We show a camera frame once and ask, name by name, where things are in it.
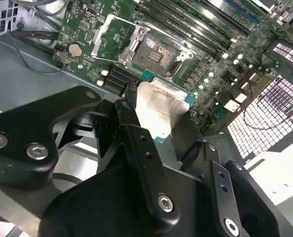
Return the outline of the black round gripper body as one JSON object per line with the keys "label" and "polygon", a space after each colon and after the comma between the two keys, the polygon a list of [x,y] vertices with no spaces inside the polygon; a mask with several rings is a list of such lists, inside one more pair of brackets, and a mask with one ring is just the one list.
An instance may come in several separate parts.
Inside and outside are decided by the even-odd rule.
{"label": "black round gripper body", "polygon": [[[178,223],[168,237],[217,237],[210,195],[197,179],[165,168]],[[56,197],[46,209],[41,237],[154,237],[142,191],[128,164],[119,162]]]}

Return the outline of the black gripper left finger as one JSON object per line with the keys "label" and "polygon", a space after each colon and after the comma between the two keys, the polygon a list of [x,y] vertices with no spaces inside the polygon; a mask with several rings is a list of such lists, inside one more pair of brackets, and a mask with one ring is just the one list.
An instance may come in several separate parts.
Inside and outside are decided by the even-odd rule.
{"label": "black gripper left finger", "polygon": [[87,219],[112,215],[126,201],[153,229],[171,229],[180,219],[164,166],[148,130],[124,99],[110,102],[84,86],[47,96],[0,113],[0,184],[42,187],[59,150],[77,140],[76,118],[89,115],[106,167],[60,196],[53,215],[65,208]]}

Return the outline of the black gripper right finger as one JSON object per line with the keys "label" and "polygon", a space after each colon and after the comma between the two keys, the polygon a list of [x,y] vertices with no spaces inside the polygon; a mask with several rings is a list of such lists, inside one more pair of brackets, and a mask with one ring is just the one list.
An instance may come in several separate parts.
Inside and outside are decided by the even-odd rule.
{"label": "black gripper right finger", "polygon": [[186,113],[172,130],[181,170],[208,189],[216,229],[224,237],[292,237],[293,227],[240,163],[222,162]]}

